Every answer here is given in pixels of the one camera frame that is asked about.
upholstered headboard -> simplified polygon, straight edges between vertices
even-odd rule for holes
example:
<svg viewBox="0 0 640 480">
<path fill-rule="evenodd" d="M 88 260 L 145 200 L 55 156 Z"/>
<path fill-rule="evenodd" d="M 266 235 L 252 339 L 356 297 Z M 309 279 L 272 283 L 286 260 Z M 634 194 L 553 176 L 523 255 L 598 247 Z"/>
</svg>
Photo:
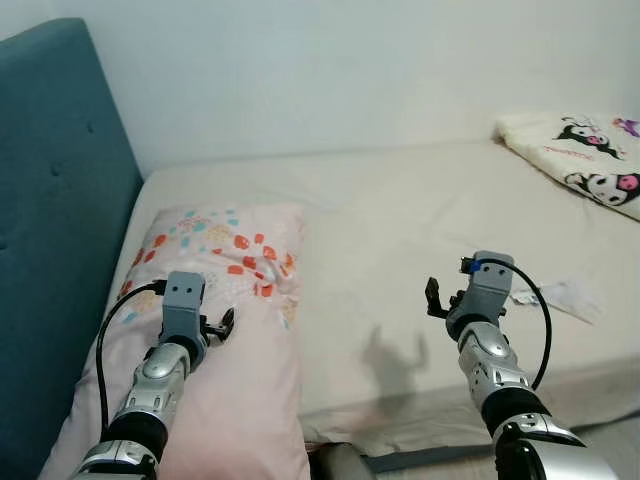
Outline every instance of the upholstered headboard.
<svg viewBox="0 0 640 480">
<path fill-rule="evenodd" d="M 140 186 L 85 23 L 0 42 L 2 478 L 35 478 L 69 413 Z"/>
</svg>

white bed sheet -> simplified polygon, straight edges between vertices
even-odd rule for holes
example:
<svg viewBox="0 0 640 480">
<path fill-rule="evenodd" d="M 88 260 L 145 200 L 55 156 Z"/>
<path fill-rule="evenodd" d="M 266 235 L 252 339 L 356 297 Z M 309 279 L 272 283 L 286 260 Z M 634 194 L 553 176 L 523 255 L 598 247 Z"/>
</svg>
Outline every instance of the white bed sheet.
<svg viewBox="0 0 640 480">
<path fill-rule="evenodd" d="M 297 320 L 307 441 L 350 441 L 383 455 L 490 440 L 456 345 L 442 321 L 426 317 L 423 294 L 430 275 L 443 300 L 464 288 L 459 257 L 478 249 L 510 253 L 538 282 L 581 278 L 604 310 L 595 325 L 552 311 L 541 394 L 553 414 L 578 425 L 640 406 L 640 226 L 490 142 L 156 172 L 136 203 L 111 298 L 158 209 L 280 201 L 307 207 Z M 541 313 L 507 309 L 503 329 L 533 374 Z"/>
</svg>

wire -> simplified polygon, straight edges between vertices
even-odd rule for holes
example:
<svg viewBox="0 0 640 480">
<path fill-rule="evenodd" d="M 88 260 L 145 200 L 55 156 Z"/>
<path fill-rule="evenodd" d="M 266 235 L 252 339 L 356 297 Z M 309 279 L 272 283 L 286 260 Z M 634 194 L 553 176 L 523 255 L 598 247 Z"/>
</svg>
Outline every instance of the wire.
<svg viewBox="0 0 640 480">
<path fill-rule="evenodd" d="M 100 392 L 100 440 L 102 441 L 105 434 L 107 433 L 107 428 L 109 427 L 109 406 L 107 405 L 107 388 L 104 382 L 104 370 L 102 367 L 102 343 L 104 341 L 104 335 L 107 332 L 107 328 L 109 327 L 109 323 L 111 323 L 111 319 L 114 317 L 116 312 L 122 308 L 122 306 L 129 301 L 131 298 L 135 297 L 140 292 L 144 292 L 145 290 L 152 290 L 156 295 L 163 295 L 165 287 L 167 286 L 166 280 L 154 280 L 151 283 L 147 283 L 138 288 L 134 288 L 129 293 L 127 293 L 124 297 L 120 298 L 113 306 L 109 313 L 105 317 L 102 325 L 100 326 L 100 331 L 98 332 L 98 339 L 96 341 L 96 371 L 98 374 L 98 390 Z"/>
<path fill-rule="evenodd" d="M 485 263 L 494 263 L 496 265 L 501 265 L 503 267 L 512 270 L 514 273 L 518 274 L 520 278 L 522 278 L 525 283 L 529 286 L 533 294 L 538 299 L 538 303 L 540 303 L 540 307 L 542 307 L 542 313 L 544 314 L 544 325 L 545 325 L 545 336 L 544 336 L 544 352 L 542 353 L 542 361 L 540 362 L 540 368 L 538 368 L 538 373 L 536 374 L 536 378 L 533 380 L 531 384 L 531 388 L 536 390 L 542 381 L 542 377 L 544 377 L 544 372 L 547 370 L 547 364 L 549 363 L 549 355 L 551 354 L 551 314 L 549 313 L 549 307 L 547 306 L 547 302 L 545 301 L 540 289 L 533 283 L 526 273 L 520 270 L 515 265 L 505 262 L 503 260 L 498 260 L 497 258 L 482 258 L 480 260 L 476 260 L 474 262 L 476 265 L 483 265 Z"/>
</svg>

printed pillowcase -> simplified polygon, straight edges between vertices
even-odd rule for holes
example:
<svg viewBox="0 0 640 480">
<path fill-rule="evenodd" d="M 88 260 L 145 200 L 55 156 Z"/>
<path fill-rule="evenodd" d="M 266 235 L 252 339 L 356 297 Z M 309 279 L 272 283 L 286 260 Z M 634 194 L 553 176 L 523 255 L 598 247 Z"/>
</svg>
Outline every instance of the printed pillowcase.
<svg viewBox="0 0 640 480">
<path fill-rule="evenodd" d="M 512 150 L 572 190 L 640 220 L 640 123 L 620 115 L 506 116 Z"/>
<path fill-rule="evenodd" d="M 187 378 L 159 467 L 161 480 L 309 478 L 298 423 L 300 368 L 293 329 L 303 239 L 296 205 L 176 207 L 156 216 L 120 295 L 174 270 L 206 280 L 201 313 L 235 328 Z M 143 292 L 114 317 L 104 342 L 109 413 L 161 328 L 161 297 Z M 40 474 L 68 478 L 99 438 L 95 344 L 76 385 L 71 414 Z"/>
</svg>

black joint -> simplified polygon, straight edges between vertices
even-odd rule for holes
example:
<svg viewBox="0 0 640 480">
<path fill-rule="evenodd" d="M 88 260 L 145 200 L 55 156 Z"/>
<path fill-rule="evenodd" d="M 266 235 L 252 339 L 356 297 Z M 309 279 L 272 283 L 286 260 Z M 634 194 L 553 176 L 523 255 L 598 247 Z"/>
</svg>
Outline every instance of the black joint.
<svg viewBox="0 0 640 480">
<path fill-rule="evenodd" d="M 231 332 L 233 331 L 233 327 L 235 325 L 235 311 L 233 308 L 227 310 L 220 321 L 220 324 L 217 326 L 212 325 L 204 325 L 205 333 L 209 335 L 215 335 L 221 342 L 224 342 Z"/>
<path fill-rule="evenodd" d="M 102 473 L 109 475 L 135 475 L 135 478 L 143 480 L 156 480 L 156 462 L 150 455 L 144 455 L 139 465 L 130 465 L 127 463 L 96 463 L 92 465 L 88 473 Z"/>
<path fill-rule="evenodd" d="M 106 431 L 102 441 L 131 440 L 147 447 L 160 462 L 169 434 L 164 423 L 143 412 L 127 413 L 116 418 Z"/>
<path fill-rule="evenodd" d="M 147 350 L 147 353 L 144 354 L 144 359 L 147 360 L 155 350 L 156 350 L 156 347 L 149 348 L 149 350 Z"/>
<path fill-rule="evenodd" d="M 549 415 L 538 397 L 524 388 L 503 388 L 493 392 L 482 405 L 482 419 L 489 435 L 493 437 L 496 429 L 505 420 L 525 413 Z"/>
<path fill-rule="evenodd" d="M 424 295 L 427 297 L 427 314 L 432 317 L 447 318 L 449 312 L 442 308 L 440 303 L 440 285 L 438 281 L 429 277 L 427 286 L 424 289 Z"/>
<path fill-rule="evenodd" d="M 164 343 L 176 343 L 183 346 L 189 352 L 189 362 L 194 365 L 198 358 L 198 346 L 193 340 L 182 335 L 174 335 L 167 338 Z"/>
<path fill-rule="evenodd" d="M 453 341 L 457 342 L 460 339 L 460 335 L 462 335 L 463 330 L 467 328 L 467 325 L 473 322 L 484 322 L 495 325 L 496 327 L 498 326 L 497 320 L 491 320 L 476 313 L 469 313 L 467 315 L 462 315 L 455 323 L 449 324 L 449 322 L 447 322 L 447 332 Z"/>
<path fill-rule="evenodd" d="M 526 440 L 496 446 L 498 480 L 545 480 L 544 467 L 533 446 Z"/>
<path fill-rule="evenodd" d="M 471 273 L 471 266 L 473 265 L 473 258 L 462 257 L 460 260 L 460 273 Z"/>
<path fill-rule="evenodd" d="M 458 305 L 460 305 L 460 302 L 462 301 L 462 297 L 464 297 L 464 294 L 467 293 L 464 290 L 458 290 L 458 292 L 456 293 L 455 296 L 452 296 L 449 299 L 449 305 L 451 305 L 451 308 L 457 308 Z"/>
<path fill-rule="evenodd" d="M 206 315 L 200 315 L 200 335 L 202 335 L 202 337 L 204 338 L 205 343 L 207 344 L 207 347 L 209 345 L 211 345 L 211 340 L 209 340 L 209 337 L 207 336 L 207 316 Z"/>
</svg>

